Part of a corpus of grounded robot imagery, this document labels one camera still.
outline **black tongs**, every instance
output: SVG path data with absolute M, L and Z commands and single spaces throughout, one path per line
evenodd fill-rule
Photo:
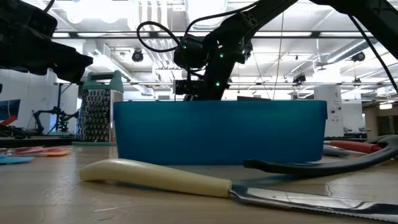
M 243 161 L 243 166 L 275 174 L 326 176 L 366 169 L 398 156 L 398 135 L 380 136 L 366 143 L 383 149 L 359 158 L 324 164 L 278 164 L 250 159 Z

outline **robotic arm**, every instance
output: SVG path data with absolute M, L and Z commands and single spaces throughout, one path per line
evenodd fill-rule
M 80 81 L 91 57 L 54 43 L 57 20 L 20 0 L 0 1 L 0 68 L 46 75 L 51 68 L 72 83 Z
M 206 65 L 206 72 L 197 81 L 177 80 L 176 94 L 187 94 L 184 100 L 220 100 L 226 88 L 234 64 L 244 63 L 244 48 L 254 34 L 273 18 L 284 12 L 297 0 L 259 0 L 248 11 L 239 12 L 224 20 L 219 28 L 206 37 L 185 34 L 177 48 L 174 62 L 185 68 Z M 312 0 L 316 4 L 326 4 L 337 11 L 356 17 L 390 53 L 398 58 L 398 13 L 387 0 Z

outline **cream knife handle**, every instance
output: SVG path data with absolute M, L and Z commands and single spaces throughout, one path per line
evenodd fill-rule
M 190 194 L 229 197 L 232 181 L 128 159 L 107 159 L 80 171 L 82 181 L 115 180 Z

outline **blue container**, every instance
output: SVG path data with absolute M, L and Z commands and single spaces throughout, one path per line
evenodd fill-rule
M 116 102 L 119 158 L 159 165 L 241 165 L 322 158 L 326 102 Z

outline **wooden table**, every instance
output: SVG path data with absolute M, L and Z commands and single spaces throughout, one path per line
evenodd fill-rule
M 75 147 L 73 151 L 67 157 L 0 166 L 0 223 L 377 223 L 120 183 L 81 182 L 82 167 L 116 157 L 116 148 Z M 178 168 L 272 189 L 398 203 L 397 161 L 361 172 L 301 180 L 236 166 Z

